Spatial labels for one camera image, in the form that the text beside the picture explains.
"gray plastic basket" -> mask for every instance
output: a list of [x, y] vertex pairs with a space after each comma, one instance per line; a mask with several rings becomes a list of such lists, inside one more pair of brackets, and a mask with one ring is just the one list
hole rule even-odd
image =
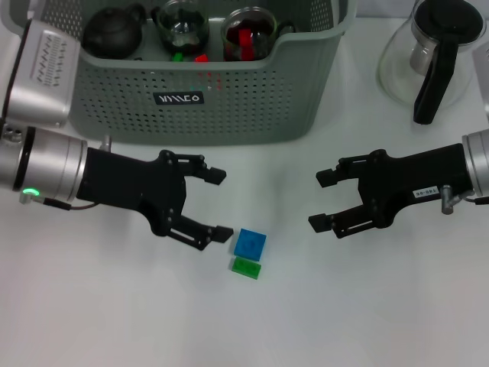
[[[81, 39], [83, 26], [106, 6], [135, 0], [43, 0], [36, 18]], [[166, 0], [139, 1], [148, 11]], [[80, 134], [156, 145], [242, 145], [288, 141], [314, 123], [341, 36], [356, 0], [209, 0], [206, 53], [223, 60], [220, 27], [232, 11], [257, 5], [301, 33], [285, 34], [272, 54], [247, 63], [172, 63], [149, 21], [131, 60], [82, 52], [71, 122]], [[142, 61], [132, 60], [142, 57]], [[160, 106], [154, 93], [202, 91], [204, 104]]]

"black teapot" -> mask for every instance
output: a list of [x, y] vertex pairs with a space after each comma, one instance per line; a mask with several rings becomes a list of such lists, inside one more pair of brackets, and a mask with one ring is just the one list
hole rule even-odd
[[86, 25], [82, 47], [102, 59], [125, 59], [134, 53], [143, 39], [146, 10], [141, 4], [128, 8], [105, 8]]

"blue block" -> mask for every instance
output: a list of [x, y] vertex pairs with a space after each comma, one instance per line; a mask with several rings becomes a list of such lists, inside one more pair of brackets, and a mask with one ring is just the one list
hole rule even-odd
[[259, 262], [266, 240], [266, 235], [242, 229], [236, 243], [235, 255]]

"basket logo text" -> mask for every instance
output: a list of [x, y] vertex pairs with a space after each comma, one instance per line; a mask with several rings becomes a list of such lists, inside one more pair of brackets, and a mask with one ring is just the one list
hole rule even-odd
[[157, 105], [203, 105], [204, 94], [202, 92], [178, 92], [178, 93], [153, 93]]

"green led light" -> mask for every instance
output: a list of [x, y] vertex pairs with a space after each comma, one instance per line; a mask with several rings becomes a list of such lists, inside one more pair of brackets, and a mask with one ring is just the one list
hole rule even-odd
[[36, 189], [24, 189], [24, 191], [22, 191], [22, 192], [26, 193], [27, 195], [32, 195], [32, 196], [39, 196], [40, 195], [39, 190], [36, 190]]

